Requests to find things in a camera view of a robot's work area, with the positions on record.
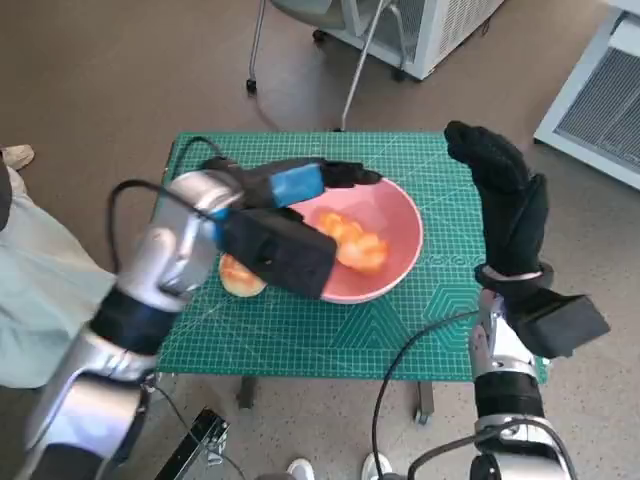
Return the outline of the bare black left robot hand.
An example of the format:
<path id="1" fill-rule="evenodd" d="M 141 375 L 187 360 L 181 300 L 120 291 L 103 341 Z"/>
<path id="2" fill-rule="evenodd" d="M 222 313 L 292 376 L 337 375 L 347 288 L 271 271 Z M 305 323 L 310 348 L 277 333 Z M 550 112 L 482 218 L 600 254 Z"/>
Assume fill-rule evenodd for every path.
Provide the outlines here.
<path id="1" fill-rule="evenodd" d="M 251 208 L 282 208 L 324 194 L 327 189 L 375 185 L 383 176 L 359 162 L 322 157 L 278 160 L 243 170 L 244 202 Z"/>

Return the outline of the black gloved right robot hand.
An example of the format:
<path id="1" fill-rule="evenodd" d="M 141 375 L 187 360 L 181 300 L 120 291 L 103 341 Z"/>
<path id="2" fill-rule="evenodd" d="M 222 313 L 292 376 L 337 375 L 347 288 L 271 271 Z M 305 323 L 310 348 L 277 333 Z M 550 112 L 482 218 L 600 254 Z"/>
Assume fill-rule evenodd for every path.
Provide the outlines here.
<path id="1" fill-rule="evenodd" d="M 503 277 L 539 272 L 546 177 L 531 172 L 522 152 L 499 133 L 451 121 L 444 136 L 449 156 L 469 168 L 480 196 L 486 265 Z"/>

